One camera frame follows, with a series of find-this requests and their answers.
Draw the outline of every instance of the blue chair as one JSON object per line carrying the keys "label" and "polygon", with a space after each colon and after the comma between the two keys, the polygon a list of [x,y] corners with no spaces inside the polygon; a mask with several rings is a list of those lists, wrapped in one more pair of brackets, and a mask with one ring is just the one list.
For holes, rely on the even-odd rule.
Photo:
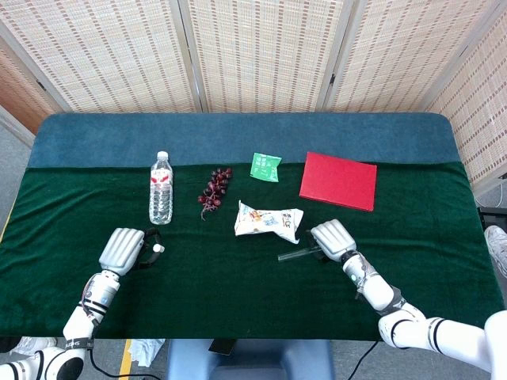
{"label": "blue chair", "polygon": [[334,380],[328,340],[240,339],[229,356],[212,339],[173,339],[166,380]]}

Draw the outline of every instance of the bottle label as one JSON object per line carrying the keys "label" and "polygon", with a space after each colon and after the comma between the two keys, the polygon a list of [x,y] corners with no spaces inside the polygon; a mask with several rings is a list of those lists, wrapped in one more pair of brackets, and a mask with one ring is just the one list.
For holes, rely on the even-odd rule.
{"label": "bottle label", "polygon": [[172,184],[171,172],[167,169],[151,170],[153,184]]}

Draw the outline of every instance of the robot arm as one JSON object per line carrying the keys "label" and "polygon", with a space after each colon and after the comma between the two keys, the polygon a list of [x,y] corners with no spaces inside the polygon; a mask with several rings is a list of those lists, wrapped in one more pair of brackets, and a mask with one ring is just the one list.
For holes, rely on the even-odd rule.
{"label": "robot arm", "polygon": [[0,366],[2,380],[75,380],[81,374],[86,351],[93,347],[96,328],[102,322],[112,299],[120,288],[120,276],[135,265],[145,240],[155,236],[153,255],[139,263],[141,268],[153,264],[164,251],[160,235],[155,229],[146,233],[128,228],[117,228],[112,233],[99,263],[102,272],[93,275],[83,289],[81,299],[63,329],[65,350],[45,348],[34,356]]}
{"label": "robot arm", "polygon": [[507,311],[492,315],[485,329],[443,318],[427,319],[410,305],[399,289],[389,285],[366,258],[356,251],[356,242],[336,219],[311,230],[322,251],[340,262],[345,274],[382,317],[382,339],[395,348],[424,348],[491,372],[493,380],[507,378]]}

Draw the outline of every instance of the yellow line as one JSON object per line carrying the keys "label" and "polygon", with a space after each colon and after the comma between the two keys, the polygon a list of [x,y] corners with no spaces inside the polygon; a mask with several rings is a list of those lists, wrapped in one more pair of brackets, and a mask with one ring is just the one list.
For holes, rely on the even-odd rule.
{"label": "yellow line", "polygon": [[132,358],[130,357],[130,352],[128,352],[128,349],[130,348],[131,342],[132,341],[130,339],[127,339],[125,341],[124,357],[121,360],[120,374],[130,374],[130,367],[132,365]]}
{"label": "yellow line", "polygon": [[13,206],[10,208],[9,214],[7,215],[6,224],[4,224],[4,226],[2,228],[2,233],[0,234],[0,243],[2,242],[3,234],[6,232],[7,223],[9,223],[10,215],[13,213],[13,209],[14,209],[14,203],[13,203]]}

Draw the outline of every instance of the bottle cap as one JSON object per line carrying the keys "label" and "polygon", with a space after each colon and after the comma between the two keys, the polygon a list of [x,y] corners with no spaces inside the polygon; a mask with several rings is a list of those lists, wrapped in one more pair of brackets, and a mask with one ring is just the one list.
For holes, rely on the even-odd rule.
{"label": "bottle cap", "polygon": [[169,155],[167,154],[167,152],[164,152],[163,150],[161,150],[160,152],[157,153],[158,160],[166,160],[167,158],[169,158]]}

